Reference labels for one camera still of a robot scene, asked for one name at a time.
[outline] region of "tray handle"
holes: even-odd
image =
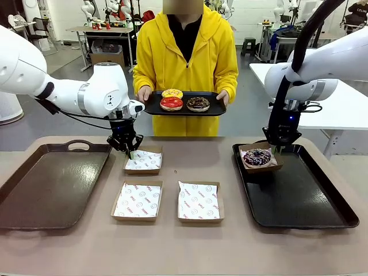
[[[73,144],[86,144],[89,146],[89,149],[83,149],[83,148],[69,149],[69,146]],[[88,142],[86,140],[72,140],[65,144],[59,145],[59,147],[62,148],[66,152],[95,152],[95,151],[98,151],[101,145],[92,144],[91,142]]]

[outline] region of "red frosted donut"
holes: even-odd
[[[183,101],[177,97],[163,98],[160,101],[160,106],[166,111],[177,111],[182,109]]]

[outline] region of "red bag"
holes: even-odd
[[[152,10],[147,10],[143,13],[142,21],[143,23],[146,23],[149,20],[152,20],[155,18],[155,14]]]

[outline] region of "hood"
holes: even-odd
[[[197,37],[199,44],[206,43],[218,30],[220,26],[220,21],[222,20],[221,15],[210,10],[206,5],[204,5],[203,17],[200,26],[200,31]],[[168,19],[162,11],[156,16],[155,21],[159,28],[163,42],[168,48],[177,48],[174,35],[168,26]]]

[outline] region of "hand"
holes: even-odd
[[[217,95],[216,99],[223,99],[225,106],[228,106],[230,96],[226,90],[221,90],[221,93]]]
[[[148,100],[148,98],[150,97],[151,94],[152,94],[151,87],[149,87],[148,85],[144,85],[138,91],[138,93],[137,93],[137,99],[138,99],[138,101],[140,101],[141,103],[144,104],[144,102],[146,100]]]

